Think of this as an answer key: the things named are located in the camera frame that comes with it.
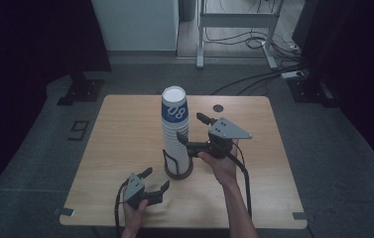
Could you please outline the black stand base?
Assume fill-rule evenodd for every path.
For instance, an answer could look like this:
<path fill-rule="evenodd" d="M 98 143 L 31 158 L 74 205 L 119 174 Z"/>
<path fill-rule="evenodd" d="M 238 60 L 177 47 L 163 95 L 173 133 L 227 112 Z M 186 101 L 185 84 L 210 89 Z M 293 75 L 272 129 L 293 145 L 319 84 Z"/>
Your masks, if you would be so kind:
<path fill-rule="evenodd" d="M 87 79 L 82 71 L 72 72 L 72 84 L 58 106 L 71 106 L 74 102 L 95 102 L 104 85 L 103 79 Z"/>
<path fill-rule="evenodd" d="M 318 103 L 327 108 L 338 107 L 337 98 L 324 81 L 288 79 L 287 83 L 297 103 Z"/>

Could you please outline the grey metal stand frame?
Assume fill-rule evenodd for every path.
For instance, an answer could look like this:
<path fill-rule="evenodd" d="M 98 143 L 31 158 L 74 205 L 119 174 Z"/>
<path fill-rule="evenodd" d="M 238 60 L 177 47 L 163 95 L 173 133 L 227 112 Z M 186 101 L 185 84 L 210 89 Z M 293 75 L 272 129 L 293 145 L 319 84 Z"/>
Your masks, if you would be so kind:
<path fill-rule="evenodd" d="M 268 29 L 269 32 L 262 42 L 262 51 L 270 69 L 277 69 L 278 66 L 271 51 L 271 46 L 284 1 L 280 0 L 273 13 L 236 14 L 207 13 L 204 0 L 199 0 L 196 67 L 203 68 L 204 66 L 203 35 L 206 28 L 263 28 Z"/>

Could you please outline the person's right hand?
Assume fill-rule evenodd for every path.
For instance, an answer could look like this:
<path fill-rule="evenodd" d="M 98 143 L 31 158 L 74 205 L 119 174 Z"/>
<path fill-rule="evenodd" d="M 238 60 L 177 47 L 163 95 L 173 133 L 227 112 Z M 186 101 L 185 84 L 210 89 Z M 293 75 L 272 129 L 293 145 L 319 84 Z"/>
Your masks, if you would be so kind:
<path fill-rule="evenodd" d="M 223 186 L 237 184 L 236 165 L 229 159 L 216 159 L 206 152 L 197 154 L 212 169 L 217 181 Z"/>

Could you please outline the person's left hand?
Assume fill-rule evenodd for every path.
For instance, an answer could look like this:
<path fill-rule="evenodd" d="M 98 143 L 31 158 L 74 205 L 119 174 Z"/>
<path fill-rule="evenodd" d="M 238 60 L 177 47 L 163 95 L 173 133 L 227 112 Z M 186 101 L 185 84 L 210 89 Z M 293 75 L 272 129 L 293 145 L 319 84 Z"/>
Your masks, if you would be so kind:
<path fill-rule="evenodd" d="M 133 208 L 129 204 L 123 205 L 125 227 L 122 238 L 136 238 L 143 220 L 143 215 L 148 206 L 148 200 L 144 199 L 137 208 Z"/>

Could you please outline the blue and white paper cup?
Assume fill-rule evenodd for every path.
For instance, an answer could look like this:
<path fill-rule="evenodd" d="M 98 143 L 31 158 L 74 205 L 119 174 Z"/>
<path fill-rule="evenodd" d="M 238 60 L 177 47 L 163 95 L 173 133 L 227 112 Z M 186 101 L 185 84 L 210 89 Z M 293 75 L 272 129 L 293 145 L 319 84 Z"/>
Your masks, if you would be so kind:
<path fill-rule="evenodd" d="M 162 94 L 162 119 L 179 124 L 188 119 L 187 95 L 180 86 L 167 87 Z"/>

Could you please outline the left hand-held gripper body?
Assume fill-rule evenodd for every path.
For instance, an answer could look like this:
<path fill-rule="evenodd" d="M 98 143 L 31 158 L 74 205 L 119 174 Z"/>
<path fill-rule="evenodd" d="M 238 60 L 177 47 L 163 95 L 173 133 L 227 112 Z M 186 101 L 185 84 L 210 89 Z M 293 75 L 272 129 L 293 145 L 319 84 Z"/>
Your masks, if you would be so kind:
<path fill-rule="evenodd" d="M 139 208 L 141 204 L 147 204 L 145 184 L 141 175 L 131 174 L 128 177 L 123 200 L 132 208 Z"/>

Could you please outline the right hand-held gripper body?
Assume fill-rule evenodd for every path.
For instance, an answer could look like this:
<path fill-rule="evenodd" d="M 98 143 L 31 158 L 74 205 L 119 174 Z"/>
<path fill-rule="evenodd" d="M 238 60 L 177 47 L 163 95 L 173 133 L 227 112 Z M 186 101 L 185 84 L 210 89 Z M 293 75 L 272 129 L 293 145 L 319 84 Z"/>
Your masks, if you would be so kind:
<path fill-rule="evenodd" d="M 225 117 L 210 120 L 208 129 L 209 153 L 217 159 L 226 157 L 234 139 L 252 139 L 253 135 Z"/>

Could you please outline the stack of white cups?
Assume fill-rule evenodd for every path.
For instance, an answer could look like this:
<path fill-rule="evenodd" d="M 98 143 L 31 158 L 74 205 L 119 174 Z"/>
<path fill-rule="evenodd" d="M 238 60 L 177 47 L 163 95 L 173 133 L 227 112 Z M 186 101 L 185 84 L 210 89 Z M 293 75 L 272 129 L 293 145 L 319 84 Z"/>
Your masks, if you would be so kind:
<path fill-rule="evenodd" d="M 189 121 L 171 125 L 162 123 L 165 151 L 170 156 L 167 159 L 168 169 L 172 174 L 182 175 L 189 168 L 189 156 L 185 145 L 179 142 L 177 133 L 188 136 Z"/>

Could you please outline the white power strip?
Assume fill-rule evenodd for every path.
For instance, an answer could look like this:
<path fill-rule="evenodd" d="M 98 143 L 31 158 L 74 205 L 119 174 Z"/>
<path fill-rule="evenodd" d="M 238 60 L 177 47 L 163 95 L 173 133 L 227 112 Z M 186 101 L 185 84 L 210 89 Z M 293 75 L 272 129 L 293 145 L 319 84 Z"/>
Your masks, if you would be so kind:
<path fill-rule="evenodd" d="M 302 77 L 305 74 L 301 70 L 295 70 L 295 71 L 289 71 L 289 72 L 283 72 L 281 73 L 282 79 L 290 79 L 290 78 L 297 78 Z"/>

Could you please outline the black wire cup holder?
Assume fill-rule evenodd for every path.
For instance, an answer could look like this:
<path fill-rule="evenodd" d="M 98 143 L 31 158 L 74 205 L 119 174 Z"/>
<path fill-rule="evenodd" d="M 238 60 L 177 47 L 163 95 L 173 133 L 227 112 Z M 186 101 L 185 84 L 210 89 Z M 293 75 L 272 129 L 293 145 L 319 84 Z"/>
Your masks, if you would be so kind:
<path fill-rule="evenodd" d="M 181 173 L 179 162 L 170 156 L 166 150 L 163 150 L 163 156 L 165 160 L 165 172 L 171 179 L 186 179 L 191 175 L 193 171 L 192 158 L 188 159 L 187 170 L 184 173 Z M 173 170 L 170 169 L 169 162 L 172 162 L 173 166 L 175 167 Z"/>

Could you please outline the dark curtain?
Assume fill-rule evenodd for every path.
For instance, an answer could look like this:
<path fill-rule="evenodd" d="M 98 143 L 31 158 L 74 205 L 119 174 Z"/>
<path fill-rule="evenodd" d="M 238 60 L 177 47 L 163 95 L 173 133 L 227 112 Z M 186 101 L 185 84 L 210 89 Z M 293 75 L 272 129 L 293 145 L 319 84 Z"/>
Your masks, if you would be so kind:
<path fill-rule="evenodd" d="M 293 40 L 374 151 L 374 0 L 304 0 Z"/>
<path fill-rule="evenodd" d="M 42 110 L 50 82 L 109 68 L 92 0 L 0 0 L 0 174 Z"/>

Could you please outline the grey bin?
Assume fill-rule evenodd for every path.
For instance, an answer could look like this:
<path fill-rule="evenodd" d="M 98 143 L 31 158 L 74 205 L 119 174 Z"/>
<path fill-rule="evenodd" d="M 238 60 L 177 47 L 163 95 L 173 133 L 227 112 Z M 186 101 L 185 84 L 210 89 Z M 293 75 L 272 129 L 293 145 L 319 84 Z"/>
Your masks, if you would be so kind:
<path fill-rule="evenodd" d="M 190 22 L 195 18 L 196 0 L 179 0 L 181 22 Z"/>

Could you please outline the white cabinet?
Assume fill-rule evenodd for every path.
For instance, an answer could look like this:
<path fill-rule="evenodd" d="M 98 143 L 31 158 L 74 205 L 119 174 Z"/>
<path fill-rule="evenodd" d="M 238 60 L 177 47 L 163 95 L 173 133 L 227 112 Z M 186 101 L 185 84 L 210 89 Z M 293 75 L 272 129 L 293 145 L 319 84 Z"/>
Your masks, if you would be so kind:
<path fill-rule="evenodd" d="M 174 52 L 178 0 L 92 0 L 103 41 L 111 52 Z"/>

